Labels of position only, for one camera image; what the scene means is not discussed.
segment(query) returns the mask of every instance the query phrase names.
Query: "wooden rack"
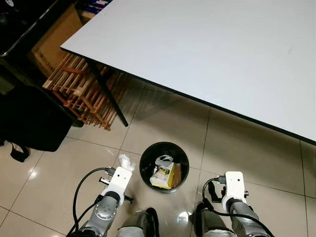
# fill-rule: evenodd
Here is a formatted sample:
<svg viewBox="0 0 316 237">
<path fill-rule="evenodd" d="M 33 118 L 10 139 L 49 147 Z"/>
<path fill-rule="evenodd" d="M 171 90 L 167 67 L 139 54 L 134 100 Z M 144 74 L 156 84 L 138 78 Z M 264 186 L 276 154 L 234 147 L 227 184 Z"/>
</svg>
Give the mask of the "wooden rack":
<svg viewBox="0 0 316 237">
<path fill-rule="evenodd" d="M 104 66 L 98 66 L 98 69 L 101 76 L 109 70 Z M 106 81 L 117 102 L 124 95 L 130 78 L 127 74 L 115 72 Z M 83 58 L 68 53 L 43 88 L 51 90 L 79 120 L 110 131 L 116 112 Z"/>
</svg>

